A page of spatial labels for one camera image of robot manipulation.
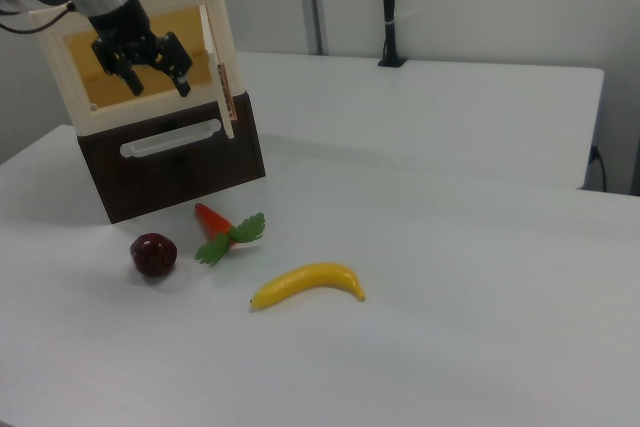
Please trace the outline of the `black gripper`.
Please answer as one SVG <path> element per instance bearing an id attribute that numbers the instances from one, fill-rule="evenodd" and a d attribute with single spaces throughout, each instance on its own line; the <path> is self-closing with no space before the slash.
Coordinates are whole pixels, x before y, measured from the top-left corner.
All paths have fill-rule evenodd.
<path id="1" fill-rule="evenodd" d="M 191 57 L 173 32 L 159 38 L 156 49 L 156 36 L 139 0 L 127 0 L 89 21 L 98 35 L 91 48 L 103 71 L 124 81 L 134 96 L 139 96 L 144 87 L 132 64 L 153 65 L 155 59 L 157 69 L 172 81 L 179 95 L 188 96 Z"/>

